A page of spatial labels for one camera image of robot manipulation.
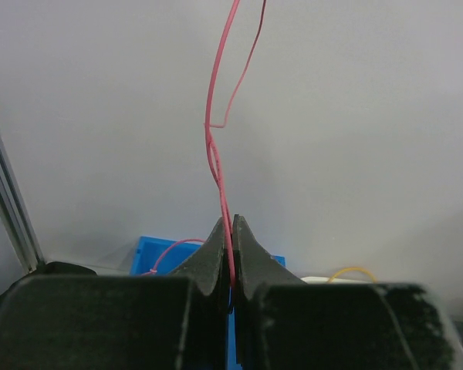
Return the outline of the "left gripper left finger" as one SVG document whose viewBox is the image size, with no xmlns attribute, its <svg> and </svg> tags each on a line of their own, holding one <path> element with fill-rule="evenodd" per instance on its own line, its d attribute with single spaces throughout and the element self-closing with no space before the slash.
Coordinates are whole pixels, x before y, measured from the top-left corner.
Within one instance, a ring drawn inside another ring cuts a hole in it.
<svg viewBox="0 0 463 370">
<path fill-rule="evenodd" d="M 231 278 L 222 219 L 170 277 L 188 284 L 175 368 L 227 368 Z"/>
</svg>

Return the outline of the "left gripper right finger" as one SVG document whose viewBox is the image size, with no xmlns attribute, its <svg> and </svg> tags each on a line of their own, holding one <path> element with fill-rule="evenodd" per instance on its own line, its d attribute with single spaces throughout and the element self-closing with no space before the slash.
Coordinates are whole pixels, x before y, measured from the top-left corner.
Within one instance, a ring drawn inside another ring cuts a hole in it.
<svg viewBox="0 0 463 370">
<path fill-rule="evenodd" d="M 275 324 L 275 303 L 267 301 L 275 287 L 305 284 L 281 265 L 255 238 L 242 215 L 233 220 L 235 259 L 236 359 L 243 369 L 270 369 L 266 335 Z"/>
</svg>

